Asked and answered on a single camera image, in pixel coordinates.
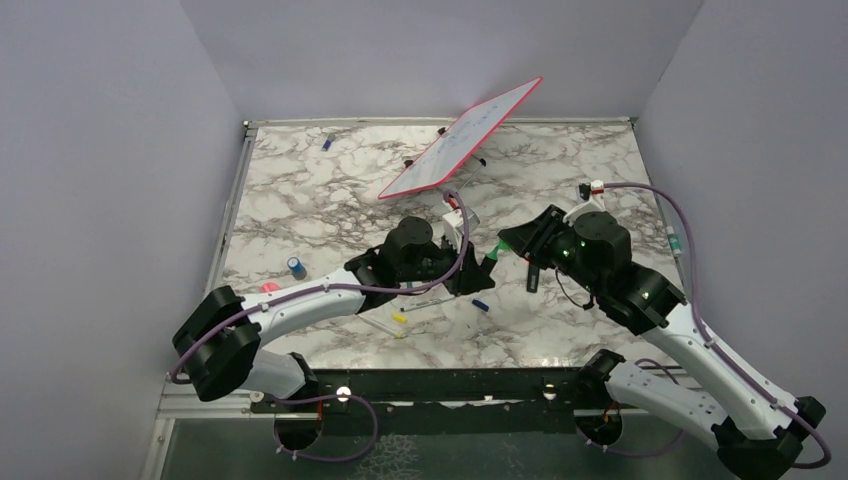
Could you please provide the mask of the green black highlighter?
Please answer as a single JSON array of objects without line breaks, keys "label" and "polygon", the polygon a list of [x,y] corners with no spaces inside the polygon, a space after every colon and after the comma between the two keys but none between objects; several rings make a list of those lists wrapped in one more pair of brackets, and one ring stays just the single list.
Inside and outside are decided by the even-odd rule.
[{"label": "green black highlighter", "polygon": [[485,255],[486,259],[491,260],[493,262],[496,262],[498,260],[498,255],[499,255],[500,250],[501,250],[501,248],[499,246],[495,246],[492,250],[490,250]]}]

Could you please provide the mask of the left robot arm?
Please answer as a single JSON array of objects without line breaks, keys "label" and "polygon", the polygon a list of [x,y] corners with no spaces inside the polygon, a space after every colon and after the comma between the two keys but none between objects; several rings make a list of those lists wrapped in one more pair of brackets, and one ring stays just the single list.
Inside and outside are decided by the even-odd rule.
[{"label": "left robot arm", "polygon": [[213,289],[172,338],[179,360],[171,380],[192,385],[202,402],[248,389],[302,410],[313,401],[314,376],[301,355],[266,351],[271,341],[438,286],[453,296],[491,289],[496,262],[494,254],[478,261],[464,237],[434,242],[430,224],[408,216],[380,245],[301,286],[255,295]]}]

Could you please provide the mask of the orange black highlighter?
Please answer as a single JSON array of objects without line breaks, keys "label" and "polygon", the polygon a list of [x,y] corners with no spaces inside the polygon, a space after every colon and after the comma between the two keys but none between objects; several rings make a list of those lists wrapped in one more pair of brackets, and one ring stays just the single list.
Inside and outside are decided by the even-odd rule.
[{"label": "orange black highlighter", "polygon": [[526,276],[526,291],[529,293],[537,293],[539,285],[539,268],[533,264],[529,264]]}]

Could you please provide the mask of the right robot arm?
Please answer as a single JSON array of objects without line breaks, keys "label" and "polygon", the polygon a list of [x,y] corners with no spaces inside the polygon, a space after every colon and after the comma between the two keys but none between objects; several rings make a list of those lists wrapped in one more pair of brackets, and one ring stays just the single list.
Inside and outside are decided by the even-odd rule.
[{"label": "right robot arm", "polygon": [[602,350],[576,383],[585,404],[642,409],[700,440],[740,479],[778,479],[793,467],[824,406],[767,381],[697,324],[681,290],[633,261],[630,233],[612,215],[569,216],[551,205],[498,236],[530,264],[584,287],[609,319],[662,350],[701,387],[692,391]]}]

